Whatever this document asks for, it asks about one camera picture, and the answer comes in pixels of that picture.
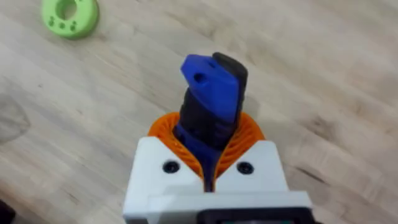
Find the plastic toy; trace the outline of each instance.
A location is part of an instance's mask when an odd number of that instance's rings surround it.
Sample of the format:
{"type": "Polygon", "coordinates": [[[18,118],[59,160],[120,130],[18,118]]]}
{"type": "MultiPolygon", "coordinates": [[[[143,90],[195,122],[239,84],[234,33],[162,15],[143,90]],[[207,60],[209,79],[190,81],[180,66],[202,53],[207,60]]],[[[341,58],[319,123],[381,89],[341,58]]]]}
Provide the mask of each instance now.
{"type": "Polygon", "coordinates": [[[68,39],[90,34],[96,27],[98,16],[96,0],[44,0],[42,5],[42,19],[47,28],[68,39]],[[76,4],[76,12],[66,18],[66,8],[72,4],[76,4]]]}

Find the wooden table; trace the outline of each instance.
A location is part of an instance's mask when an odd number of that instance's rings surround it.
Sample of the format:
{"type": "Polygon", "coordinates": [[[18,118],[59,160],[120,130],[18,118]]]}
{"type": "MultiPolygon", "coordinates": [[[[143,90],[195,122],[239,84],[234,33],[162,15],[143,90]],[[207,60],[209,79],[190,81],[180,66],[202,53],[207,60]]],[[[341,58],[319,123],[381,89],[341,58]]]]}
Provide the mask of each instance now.
{"type": "Polygon", "coordinates": [[[398,222],[397,1],[99,5],[96,32],[68,41],[39,0],[0,1],[0,198],[17,223],[123,223],[137,140],[179,110],[184,57],[214,51],[247,66],[244,111],[320,221],[398,222]]]}

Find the green toy ring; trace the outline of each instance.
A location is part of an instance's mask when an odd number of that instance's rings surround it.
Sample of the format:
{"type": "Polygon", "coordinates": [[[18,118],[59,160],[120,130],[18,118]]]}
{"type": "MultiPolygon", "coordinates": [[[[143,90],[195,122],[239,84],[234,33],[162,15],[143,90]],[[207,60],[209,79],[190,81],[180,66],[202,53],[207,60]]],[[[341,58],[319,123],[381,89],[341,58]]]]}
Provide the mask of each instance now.
{"type": "Polygon", "coordinates": [[[96,27],[98,20],[96,0],[44,0],[42,17],[53,33],[68,39],[85,37],[96,27]],[[76,13],[65,18],[66,8],[76,4],[76,13]]]}

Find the screw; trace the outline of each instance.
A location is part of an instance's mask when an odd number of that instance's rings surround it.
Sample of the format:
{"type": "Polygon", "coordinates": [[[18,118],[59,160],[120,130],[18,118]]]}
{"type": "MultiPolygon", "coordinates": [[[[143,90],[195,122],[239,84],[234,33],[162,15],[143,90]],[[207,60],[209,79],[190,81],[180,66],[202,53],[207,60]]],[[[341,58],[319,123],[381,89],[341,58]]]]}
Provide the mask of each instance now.
{"type": "Polygon", "coordinates": [[[163,171],[168,174],[174,174],[180,169],[180,164],[175,161],[167,161],[163,165],[163,171]]]}
{"type": "Polygon", "coordinates": [[[254,172],[254,167],[248,162],[240,162],[237,164],[238,171],[243,175],[249,175],[254,172]]]}

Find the white base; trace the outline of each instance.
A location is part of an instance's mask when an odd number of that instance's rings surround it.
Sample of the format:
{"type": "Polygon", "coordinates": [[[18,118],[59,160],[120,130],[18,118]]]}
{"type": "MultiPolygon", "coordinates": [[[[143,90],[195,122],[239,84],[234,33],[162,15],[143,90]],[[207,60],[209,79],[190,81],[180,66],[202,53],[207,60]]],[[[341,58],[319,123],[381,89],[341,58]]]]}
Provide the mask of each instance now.
{"type": "Polygon", "coordinates": [[[203,182],[156,137],[140,139],[124,203],[127,223],[196,223],[196,215],[212,208],[311,207],[306,192],[289,192],[275,144],[258,141],[216,181],[216,192],[204,193],[203,182]],[[163,171],[176,161],[174,174],[163,171]],[[236,164],[249,162],[251,175],[238,172],[236,164]]]}

